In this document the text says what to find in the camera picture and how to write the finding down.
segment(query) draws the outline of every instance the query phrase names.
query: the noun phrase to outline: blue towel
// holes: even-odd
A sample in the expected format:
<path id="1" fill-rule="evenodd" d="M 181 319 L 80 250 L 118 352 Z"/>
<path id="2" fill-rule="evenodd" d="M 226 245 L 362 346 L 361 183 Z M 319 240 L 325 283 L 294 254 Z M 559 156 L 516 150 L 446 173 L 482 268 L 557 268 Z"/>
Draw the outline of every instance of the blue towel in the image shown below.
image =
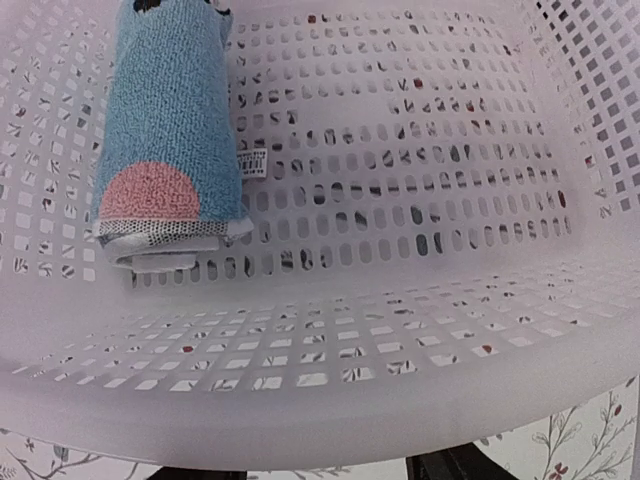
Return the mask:
<path id="1" fill-rule="evenodd" d="M 193 266 L 196 251 L 253 227 L 229 118 L 232 22 L 207 0 L 122 3 L 92 204 L 94 234 L 115 265 L 181 252 L 158 268 L 146 258 L 141 270 Z"/>

